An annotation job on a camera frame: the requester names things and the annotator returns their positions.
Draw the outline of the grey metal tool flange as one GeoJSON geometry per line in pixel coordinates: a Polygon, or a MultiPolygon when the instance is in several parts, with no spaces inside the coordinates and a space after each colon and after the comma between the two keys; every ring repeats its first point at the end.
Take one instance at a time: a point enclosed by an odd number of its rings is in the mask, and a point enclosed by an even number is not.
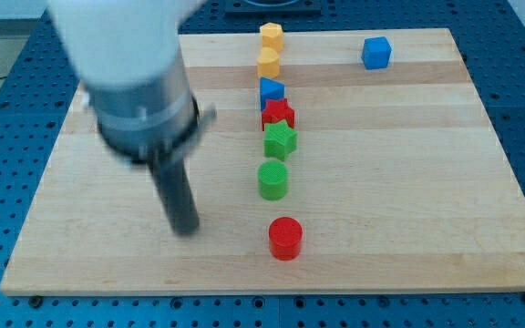
{"type": "Polygon", "coordinates": [[[216,119],[213,105],[199,110],[180,50],[156,77],[130,87],[87,87],[98,132],[118,154],[167,164],[183,159],[216,119]]]}

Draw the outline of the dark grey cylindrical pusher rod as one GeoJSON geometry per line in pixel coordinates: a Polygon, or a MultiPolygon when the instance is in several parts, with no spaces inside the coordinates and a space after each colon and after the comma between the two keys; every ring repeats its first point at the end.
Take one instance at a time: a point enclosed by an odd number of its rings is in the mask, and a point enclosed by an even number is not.
{"type": "Polygon", "coordinates": [[[200,226],[200,218],[184,161],[157,157],[148,167],[172,231],[178,236],[194,234],[200,226]]]}

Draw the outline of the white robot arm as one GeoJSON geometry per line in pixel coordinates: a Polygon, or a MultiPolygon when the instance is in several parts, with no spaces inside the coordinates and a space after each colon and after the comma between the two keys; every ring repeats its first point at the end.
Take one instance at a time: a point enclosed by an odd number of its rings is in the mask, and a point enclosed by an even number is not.
{"type": "Polygon", "coordinates": [[[71,66],[84,84],[104,142],[145,164],[173,232],[191,235],[199,214],[184,166],[216,118],[190,88],[180,25],[203,0],[48,2],[71,66]]]}

